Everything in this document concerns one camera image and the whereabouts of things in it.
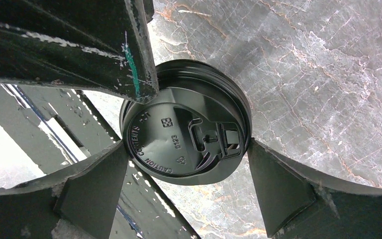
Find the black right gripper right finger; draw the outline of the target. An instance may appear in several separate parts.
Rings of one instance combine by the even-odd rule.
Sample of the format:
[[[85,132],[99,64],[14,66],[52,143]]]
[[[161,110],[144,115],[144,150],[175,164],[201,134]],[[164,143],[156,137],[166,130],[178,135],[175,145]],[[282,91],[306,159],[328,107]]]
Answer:
[[[382,239],[382,189],[346,181],[252,140],[248,159],[271,239]]]

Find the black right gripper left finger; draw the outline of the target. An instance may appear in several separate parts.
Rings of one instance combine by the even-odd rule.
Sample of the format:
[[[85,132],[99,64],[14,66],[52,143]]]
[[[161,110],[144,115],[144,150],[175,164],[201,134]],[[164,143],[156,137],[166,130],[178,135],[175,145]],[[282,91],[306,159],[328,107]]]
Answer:
[[[0,188],[0,239],[107,239],[128,154],[122,141],[85,160]]]

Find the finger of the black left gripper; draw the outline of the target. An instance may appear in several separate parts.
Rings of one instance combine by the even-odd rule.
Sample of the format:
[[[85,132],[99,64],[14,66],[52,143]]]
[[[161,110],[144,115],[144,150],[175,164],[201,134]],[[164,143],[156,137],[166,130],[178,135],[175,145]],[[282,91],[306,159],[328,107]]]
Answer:
[[[153,15],[151,0],[0,0],[0,84],[147,103],[159,92]]]

